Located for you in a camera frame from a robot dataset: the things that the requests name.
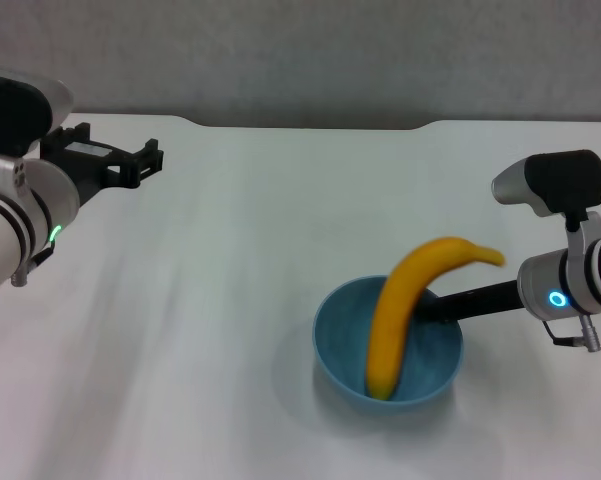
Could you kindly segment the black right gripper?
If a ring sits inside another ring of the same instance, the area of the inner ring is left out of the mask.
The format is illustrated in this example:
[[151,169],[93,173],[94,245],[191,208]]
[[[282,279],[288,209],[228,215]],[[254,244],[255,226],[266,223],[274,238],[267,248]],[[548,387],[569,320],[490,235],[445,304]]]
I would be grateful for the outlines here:
[[522,308],[516,280],[438,297],[422,295],[415,308],[421,322],[447,323]]

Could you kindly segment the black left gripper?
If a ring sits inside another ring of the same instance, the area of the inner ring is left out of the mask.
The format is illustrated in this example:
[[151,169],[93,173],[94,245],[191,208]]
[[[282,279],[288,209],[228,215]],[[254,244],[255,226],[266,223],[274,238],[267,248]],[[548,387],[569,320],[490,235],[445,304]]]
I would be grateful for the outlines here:
[[162,170],[164,158],[157,139],[148,140],[135,153],[93,142],[88,122],[45,136],[40,153],[43,160],[69,176],[77,188],[80,206],[107,188],[138,188],[144,179]]

